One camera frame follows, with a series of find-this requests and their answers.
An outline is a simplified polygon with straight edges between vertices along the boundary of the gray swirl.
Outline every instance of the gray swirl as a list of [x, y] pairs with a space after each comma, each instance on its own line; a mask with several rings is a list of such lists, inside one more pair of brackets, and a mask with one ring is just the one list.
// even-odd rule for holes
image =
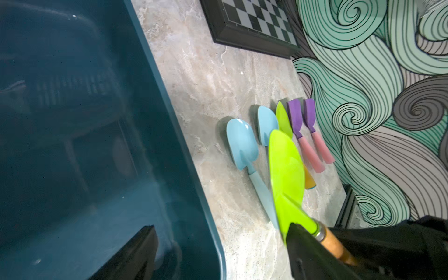
[[[396, 123], [408, 130], [438, 124], [448, 108], [448, 74], [433, 76], [407, 87], [393, 106]], [[448, 169], [448, 130], [440, 142], [439, 158]]]

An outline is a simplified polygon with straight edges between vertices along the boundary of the teal plastic bin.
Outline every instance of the teal plastic bin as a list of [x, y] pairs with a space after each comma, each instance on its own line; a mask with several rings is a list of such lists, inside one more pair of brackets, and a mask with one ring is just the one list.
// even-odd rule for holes
[[0, 279], [84, 280], [143, 226], [152, 279], [225, 279], [129, 0], [0, 0]]

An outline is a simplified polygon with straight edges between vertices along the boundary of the lime green trowel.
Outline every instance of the lime green trowel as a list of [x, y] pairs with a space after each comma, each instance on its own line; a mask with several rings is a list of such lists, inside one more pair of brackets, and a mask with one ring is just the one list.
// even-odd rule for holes
[[333, 233], [303, 211], [305, 172], [302, 159], [291, 137], [279, 130], [273, 130], [269, 137], [269, 169], [272, 195], [284, 243], [286, 244], [290, 224], [300, 224], [337, 259], [357, 265], [356, 259]]
[[286, 112], [286, 109], [281, 101], [277, 103], [276, 117], [279, 122], [280, 131], [286, 133], [286, 135], [291, 139], [293, 137], [293, 129], [291, 128], [291, 123], [289, 122], [288, 113]]
[[273, 130], [269, 138], [272, 194], [284, 240], [291, 223], [301, 224], [311, 234], [318, 230], [316, 222], [302, 210], [305, 171], [291, 137], [279, 130]]

